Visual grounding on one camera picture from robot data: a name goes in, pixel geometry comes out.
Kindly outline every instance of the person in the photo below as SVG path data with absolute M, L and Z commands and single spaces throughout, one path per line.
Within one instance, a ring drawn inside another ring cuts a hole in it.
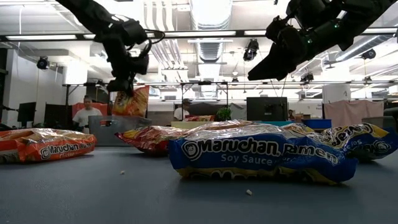
M 175 109 L 175 111 L 174 111 L 174 121 L 182 121 L 182 120 L 185 119 L 185 117 L 187 115 L 189 115 L 188 109 L 189 109 L 189 106 L 191 105 L 191 100 L 183 99 L 182 100 L 182 105 L 183 105 L 183 109 L 182 109 L 182 107 L 179 107 L 179 108 Z
M 102 116 L 99 109 L 93 107 L 93 100 L 89 96 L 84 98 L 85 107 L 80 111 L 77 111 L 76 115 L 73 117 L 73 122 L 80 129 L 83 129 L 83 133 L 90 133 L 88 129 L 88 117 L 89 116 Z
M 289 120 L 294 121 L 294 119 L 293 110 L 289 110 Z

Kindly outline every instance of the gray table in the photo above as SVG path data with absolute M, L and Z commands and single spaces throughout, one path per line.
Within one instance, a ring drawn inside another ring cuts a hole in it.
M 76 159 L 0 166 L 0 224 L 397 223 L 397 161 L 395 153 L 360 165 L 345 187 L 327 187 L 187 181 L 167 158 L 97 149 Z

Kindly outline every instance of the maruchan ramen package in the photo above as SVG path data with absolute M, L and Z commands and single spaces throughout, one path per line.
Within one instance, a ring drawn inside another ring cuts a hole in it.
M 354 152 L 371 151 L 380 158 L 395 151 L 397 141 L 396 134 L 371 124 L 330 129 L 322 134 L 252 124 L 190 133 L 170 141 L 169 154 L 174 169 L 183 177 L 336 184 L 354 176 L 358 163 Z
M 216 116 L 191 116 L 189 118 L 185 118 L 183 121 L 214 121 Z
M 398 135 L 393 129 L 367 123 L 330 128 L 307 136 L 364 162 L 382 159 L 398 148 Z
M 132 96 L 120 91 L 113 105 L 113 114 L 121 116 L 144 117 L 149 99 L 149 86 L 140 87 L 132 92 Z
M 0 132 L 0 163 L 66 159 L 94 150 L 92 134 L 56 129 L 20 129 Z
M 287 131 L 295 131 L 295 132 L 302 133 L 302 134 L 314 132 L 314 130 L 312 128 L 309 128 L 308 126 L 306 126 L 305 124 L 302 124 L 302 123 L 288 124 L 288 125 L 282 126 L 282 129 L 287 130 Z
M 167 149 L 169 140 L 182 138 L 187 131 L 172 127 L 149 126 L 116 133 L 116 136 L 150 156 L 166 156 L 169 153 Z
M 192 134 L 201 130 L 228 129 L 249 124 L 252 124 L 252 122 L 239 120 L 212 122 L 191 130 L 162 126 L 149 126 L 146 128 L 137 128 L 126 131 L 125 133 L 116 133 L 116 136 L 125 143 L 138 148 L 138 150 L 150 156 L 166 156 L 169 153 L 167 147 L 169 140 L 180 139 L 188 134 Z

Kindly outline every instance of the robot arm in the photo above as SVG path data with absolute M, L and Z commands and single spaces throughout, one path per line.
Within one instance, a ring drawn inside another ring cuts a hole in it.
M 94 41 L 104 45 L 108 62 L 112 65 L 112 75 L 116 77 L 107 86 L 108 91 L 130 93 L 135 75 L 147 73 L 148 52 L 152 46 L 146 30 L 141 27 L 139 21 L 118 19 L 94 0 L 57 0 L 57 2 L 72 12 L 90 32 L 96 35 Z M 128 50 L 147 40 L 149 43 L 140 55 L 132 57 Z
M 266 37 L 274 43 L 268 56 L 250 72 L 249 80 L 281 80 L 297 65 L 338 45 L 346 50 L 397 0 L 291 0 L 287 17 L 276 17 Z M 341 11 L 345 15 L 337 18 Z M 288 25 L 295 18 L 301 29 Z

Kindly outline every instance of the white shirt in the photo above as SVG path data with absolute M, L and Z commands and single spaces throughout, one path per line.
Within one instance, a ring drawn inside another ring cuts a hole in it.
M 102 116 L 102 113 L 97 108 L 92 108 L 90 110 L 86 110 L 86 108 L 84 108 L 84 109 L 81 109 L 80 111 L 77 111 L 77 113 L 75 114 L 75 117 L 73 117 L 73 121 L 76 123 L 79 123 L 80 127 L 84 127 L 84 126 L 88 125 L 88 117 L 89 116 Z M 83 132 L 86 134 L 90 133 L 88 128 L 84 128 Z
M 189 115 L 189 112 L 184 110 L 184 119 L 186 117 L 186 115 Z M 174 111 L 174 118 L 177 118 L 179 120 L 182 120 L 182 108 L 177 108 Z

